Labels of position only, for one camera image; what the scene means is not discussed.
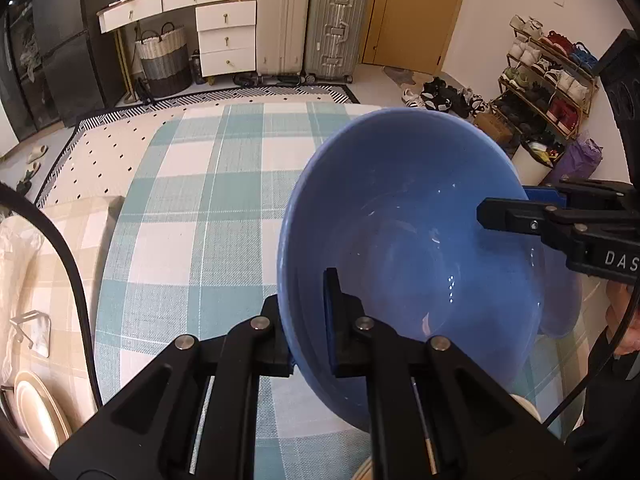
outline tablecloth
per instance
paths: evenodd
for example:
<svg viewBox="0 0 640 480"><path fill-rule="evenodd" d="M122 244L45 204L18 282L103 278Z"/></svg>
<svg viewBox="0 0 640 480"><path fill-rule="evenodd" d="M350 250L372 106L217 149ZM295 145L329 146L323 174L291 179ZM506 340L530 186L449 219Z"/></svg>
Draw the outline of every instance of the tablecloth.
<svg viewBox="0 0 640 480"><path fill-rule="evenodd" d="M212 106L157 131L104 272L95 337L103 399L177 335L219 336L260 312L276 293L278 235L298 176L326 138L375 109ZM601 291L599 283L588 287L588 316L597 313ZM589 340L584 314L565 340L541 336L511 391L548 414L584 369ZM369 453L368 435L329 412L297 370L289 379L261 380L257 479L349 479Z"/></svg>

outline beige bowl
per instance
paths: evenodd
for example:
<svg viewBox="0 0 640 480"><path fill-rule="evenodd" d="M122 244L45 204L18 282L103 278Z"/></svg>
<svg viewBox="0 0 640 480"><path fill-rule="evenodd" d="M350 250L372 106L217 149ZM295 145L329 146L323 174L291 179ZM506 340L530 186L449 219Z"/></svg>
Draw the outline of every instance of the beige bowl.
<svg viewBox="0 0 640 480"><path fill-rule="evenodd" d="M14 393L24 430L38 451L51 459L71 435L65 414L42 381L29 371L18 372Z"/></svg>

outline beige suitcase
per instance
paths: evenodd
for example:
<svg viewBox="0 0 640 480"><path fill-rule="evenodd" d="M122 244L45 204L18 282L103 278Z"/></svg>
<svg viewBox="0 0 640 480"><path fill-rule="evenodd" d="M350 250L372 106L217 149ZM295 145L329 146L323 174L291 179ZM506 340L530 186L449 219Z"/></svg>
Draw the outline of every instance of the beige suitcase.
<svg viewBox="0 0 640 480"><path fill-rule="evenodd" d="M258 76L300 75L309 0L257 0L255 68Z"/></svg>

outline black cable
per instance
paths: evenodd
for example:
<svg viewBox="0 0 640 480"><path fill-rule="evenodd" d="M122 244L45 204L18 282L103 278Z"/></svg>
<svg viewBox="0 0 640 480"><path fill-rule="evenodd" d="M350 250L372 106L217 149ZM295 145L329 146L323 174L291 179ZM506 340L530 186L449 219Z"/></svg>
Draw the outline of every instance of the black cable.
<svg viewBox="0 0 640 480"><path fill-rule="evenodd" d="M616 348L618 348L620 341L622 341L622 338L625 336L626 329L629 328L629 325L631 324L631 320L633 319L634 314L636 313L636 310L638 310L639 303L640 303L640 276L636 278L634 291L631 293L629 304L626 306L625 315L622 317L622 320L620 321L620 325L618 326L616 333L613 335L613 338L611 339L611 343L609 343L606 357L602 360L602 362L598 365L598 367L595 370L593 370L593 372L588 372L582 378L582 380L576 385L576 387L573 390L571 390L571 392L562 400L560 404L558 404L558 406L556 407L556 409L553 410L551 415L549 415L545 419L545 421L542 423L542 425L545 428L548 428L551 425L551 423L554 420L556 420L556 418L558 418L558 415L564 412L564 410L567 409L567 407L572 402L574 402L574 400L578 397L578 395L582 393L582 391L588 386L588 384L593 380L593 378L597 374L599 374L602 371L602 369L605 367L605 365L609 362L609 360L613 356L613 353L616 351Z"/></svg>
<svg viewBox="0 0 640 480"><path fill-rule="evenodd" d="M71 290L76 302L78 311L78 321L80 324L80 335L82 337L82 348L84 349L84 360L86 361L86 371L89 375L89 384L92 394L94 394L95 405L102 407L102 397L98 387L98 376L95 372L94 346L91 341L91 327L89 324L89 314L86 309L86 298L84 297L84 287L82 278L78 272L78 266L73 254L66 244L64 237L56 229L55 225L36 206L29 202L17 191L14 191L6 184L0 182L0 204L7 206L10 210L18 213L25 220L28 220L44 237L49 240L54 250L60 257L62 265L65 267L66 275L71 284Z"/></svg>

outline metal bolt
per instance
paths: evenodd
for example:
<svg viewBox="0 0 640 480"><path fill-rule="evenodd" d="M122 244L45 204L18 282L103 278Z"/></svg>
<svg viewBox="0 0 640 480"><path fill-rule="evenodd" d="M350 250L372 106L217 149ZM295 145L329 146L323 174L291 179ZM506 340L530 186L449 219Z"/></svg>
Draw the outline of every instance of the metal bolt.
<svg viewBox="0 0 640 480"><path fill-rule="evenodd" d="M431 338L431 348L434 350L438 350L439 352L444 352L448 350L451 346L451 341L449 341L443 335L437 335L436 337Z"/></svg>
<svg viewBox="0 0 640 480"><path fill-rule="evenodd" d="M195 342L196 340L189 334L179 335L175 338L175 346L178 350L188 350Z"/></svg>
<svg viewBox="0 0 640 480"><path fill-rule="evenodd" d="M251 320L250 324L254 330L264 330L271 324L271 321L269 321L268 317L256 316Z"/></svg>
<svg viewBox="0 0 640 480"><path fill-rule="evenodd" d="M356 328L358 330L371 330L373 324L374 322L369 316L362 316L356 319Z"/></svg>

